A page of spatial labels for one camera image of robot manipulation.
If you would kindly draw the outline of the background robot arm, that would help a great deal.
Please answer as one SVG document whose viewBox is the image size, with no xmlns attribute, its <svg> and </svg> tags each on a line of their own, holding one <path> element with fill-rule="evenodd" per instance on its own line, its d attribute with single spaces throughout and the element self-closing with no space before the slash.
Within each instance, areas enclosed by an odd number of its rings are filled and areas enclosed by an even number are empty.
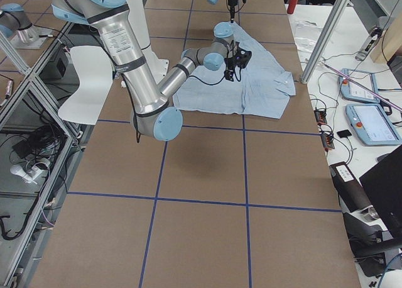
<svg viewBox="0 0 402 288">
<path fill-rule="evenodd" d="M 1 33 L 10 38 L 15 33 L 25 43 L 33 43 L 39 38 L 38 29 L 33 25 L 23 7 L 17 3 L 1 6 Z"/>
</svg>

